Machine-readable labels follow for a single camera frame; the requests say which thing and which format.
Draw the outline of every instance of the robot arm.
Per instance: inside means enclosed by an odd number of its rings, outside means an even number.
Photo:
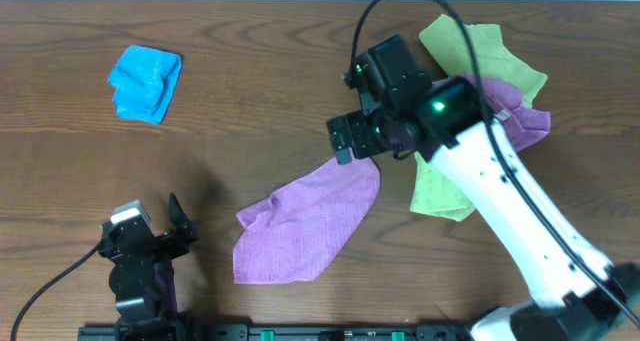
[[[393,151],[401,160],[419,152],[471,199],[518,265],[532,300],[478,321],[471,328],[474,339],[528,340],[544,330],[550,339],[591,340],[611,329],[621,309],[607,292],[628,302],[640,287],[638,268],[614,268],[571,226],[524,167],[502,126],[491,119],[487,127],[479,93],[468,81],[454,78],[432,87],[397,35],[358,56],[344,79],[358,90],[361,110],[327,122],[338,162],[351,161],[349,148],[356,158]]]

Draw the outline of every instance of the wood grain surface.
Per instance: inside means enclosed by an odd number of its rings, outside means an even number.
[[[0,0],[0,338],[29,297],[85,254],[114,207],[140,199],[164,231],[170,191],[201,239],[175,261],[179,307],[204,321],[412,324],[464,320],[528,293],[474,213],[409,212],[413,161],[376,158],[378,198],[314,282],[236,286],[235,213],[332,156],[325,121],[358,107],[340,75],[366,1]],[[640,4],[455,1],[499,23],[505,45],[549,80],[535,107],[551,135],[525,164],[614,262],[640,261]],[[435,76],[417,40],[432,3],[386,1],[361,45],[393,33]],[[107,76],[137,44],[183,70],[160,126],[115,117]],[[27,314],[19,340],[75,340],[118,314],[111,264],[93,257]],[[637,339],[628,324],[612,340]]]

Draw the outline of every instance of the folded blue towel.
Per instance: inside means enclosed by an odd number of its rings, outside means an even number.
[[[129,46],[107,82],[116,88],[113,103],[123,119],[162,122],[180,76],[180,56],[142,46]]]

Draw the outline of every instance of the green towel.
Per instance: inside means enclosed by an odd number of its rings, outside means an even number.
[[[466,27],[478,57],[481,76],[497,77],[517,87],[524,94],[523,105],[531,108],[547,75],[532,69],[504,47],[499,25]],[[472,73],[467,46],[450,17],[441,15],[420,33],[420,41],[448,75]],[[418,153],[415,155],[417,176],[410,210],[455,221],[469,216],[475,206],[467,196]]]
[[[497,77],[517,87],[524,94],[524,105],[531,108],[547,75],[532,69],[504,47],[499,25],[473,25],[467,26],[467,30],[478,56],[480,74]],[[441,15],[424,29],[420,41],[447,75],[472,73],[467,46],[449,16]]]

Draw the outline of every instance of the purple towel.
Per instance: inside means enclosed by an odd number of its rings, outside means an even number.
[[[475,86],[473,75],[461,75]],[[440,80],[434,85],[445,82]],[[542,140],[551,131],[551,113],[522,106],[524,96],[515,86],[499,78],[482,76],[487,103],[504,127],[513,149],[523,150]]]
[[[235,283],[314,280],[356,230],[379,187],[370,159],[341,166],[333,158],[238,212],[245,232],[233,249]]]

